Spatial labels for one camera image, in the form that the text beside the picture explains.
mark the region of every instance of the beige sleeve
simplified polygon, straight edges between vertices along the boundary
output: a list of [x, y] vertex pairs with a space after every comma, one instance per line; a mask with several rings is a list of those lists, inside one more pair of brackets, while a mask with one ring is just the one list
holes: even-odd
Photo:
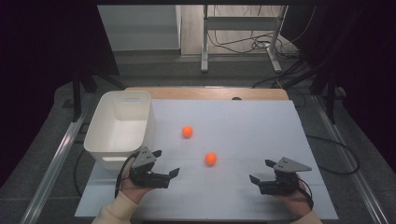
[[306, 214], [304, 217], [291, 222], [291, 224], [321, 224], [322, 222], [318, 218], [317, 214], [314, 211]]
[[137, 206], [119, 191], [117, 198], [112, 203], [102, 207], [92, 224], [130, 224]]

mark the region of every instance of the white plastic bin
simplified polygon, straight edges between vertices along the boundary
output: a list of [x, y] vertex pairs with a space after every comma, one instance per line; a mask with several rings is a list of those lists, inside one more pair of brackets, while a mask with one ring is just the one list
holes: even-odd
[[151, 149], [154, 124], [147, 91], [110, 91], [96, 107], [84, 147], [106, 169], [119, 170], [133, 151]]

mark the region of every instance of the ball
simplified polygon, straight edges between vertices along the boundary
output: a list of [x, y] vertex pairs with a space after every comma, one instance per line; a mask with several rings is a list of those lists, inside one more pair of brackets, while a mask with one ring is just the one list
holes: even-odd
[[186, 138], [191, 137], [192, 136], [192, 127], [191, 126], [184, 126], [183, 130], [181, 130], [181, 133]]
[[217, 159], [218, 159], [218, 157], [216, 156], [216, 154], [214, 152], [209, 152], [205, 156], [205, 162], [208, 165], [215, 164]]

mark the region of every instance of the white wall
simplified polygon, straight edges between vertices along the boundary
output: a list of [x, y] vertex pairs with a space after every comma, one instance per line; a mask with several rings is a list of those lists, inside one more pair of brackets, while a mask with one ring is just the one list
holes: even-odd
[[113, 51], [180, 49], [180, 6], [98, 6]]

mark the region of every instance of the human hand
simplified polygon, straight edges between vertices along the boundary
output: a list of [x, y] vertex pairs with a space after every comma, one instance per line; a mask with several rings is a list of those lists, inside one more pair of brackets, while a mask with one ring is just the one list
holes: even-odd
[[[305, 186], [303, 182], [299, 181], [300, 188], [305, 190]], [[311, 207], [308, 204], [308, 200], [306, 197], [298, 190], [294, 191], [292, 194], [284, 196], [284, 195], [273, 195], [282, 201], [286, 207], [288, 207], [289, 211], [293, 213], [297, 218], [304, 217], [308, 213], [311, 212]]]
[[120, 191], [127, 196], [132, 202], [140, 203], [143, 196], [154, 188], [143, 188], [136, 186], [129, 178], [129, 169], [122, 174]]

